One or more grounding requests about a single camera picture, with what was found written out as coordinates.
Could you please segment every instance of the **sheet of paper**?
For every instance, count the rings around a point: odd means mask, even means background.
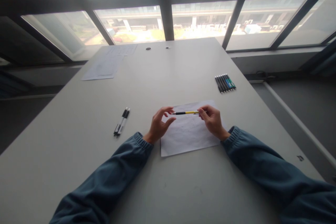
[[[124,56],[132,55],[136,44],[111,46],[107,52],[98,56],[93,66],[84,74],[82,81],[114,78]]]
[[[175,112],[195,111],[206,104],[217,108],[213,100],[205,100],[198,103],[174,106],[174,110]],[[176,120],[169,126],[167,132],[161,138],[162,157],[220,144],[219,139],[208,131],[204,121],[198,115],[169,115],[167,118],[163,117],[162,121],[166,122],[172,116],[176,117]]]

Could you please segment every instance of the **blue jacket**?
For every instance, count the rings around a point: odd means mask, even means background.
[[[234,126],[222,142],[234,164],[281,206],[283,223],[336,223],[336,187],[308,178],[251,134]],[[59,203],[50,223],[109,223],[109,214],[138,175],[153,145],[137,132]]]

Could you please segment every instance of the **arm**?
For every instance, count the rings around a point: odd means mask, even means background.
[[[145,136],[135,133],[83,184],[61,200],[50,224],[108,223],[117,200],[145,166],[153,144],[176,119],[172,117],[163,123],[162,116],[168,117],[167,113],[173,112],[173,107],[161,108]]]
[[[233,163],[280,203],[283,223],[336,223],[336,187],[308,178],[238,127],[227,132],[222,127],[219,110],[204,106],[199,113],[208,130],[221,140]]]

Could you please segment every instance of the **glass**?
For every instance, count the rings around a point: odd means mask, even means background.
[[[227,50],[268,48],[306,0],[246,0]]]
[[[336,0],[319,0],[281,43],[283,46],[320,44],[336,30]]]
[[[159,6],[95,11],[115,44],[164,41]]]
[[[8,17],[0,17],[0,54],[22,65],[63,62]]]
[[[223,43],[236,1],[172,5],[174,38],[215,37]]]
[[[23,18],[73,60],[85,46],[108,45],[84,11],[27,15]]]

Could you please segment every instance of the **green pen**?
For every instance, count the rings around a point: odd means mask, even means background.
[[[227,74],[225,74],[225,75],[226,75],[227,79],[229,80],[229,82],[231,83],[231,85],[233,86],[233,88],[236,89],[236,85],[234,85],[234,83],[232,82],[230,77]]]

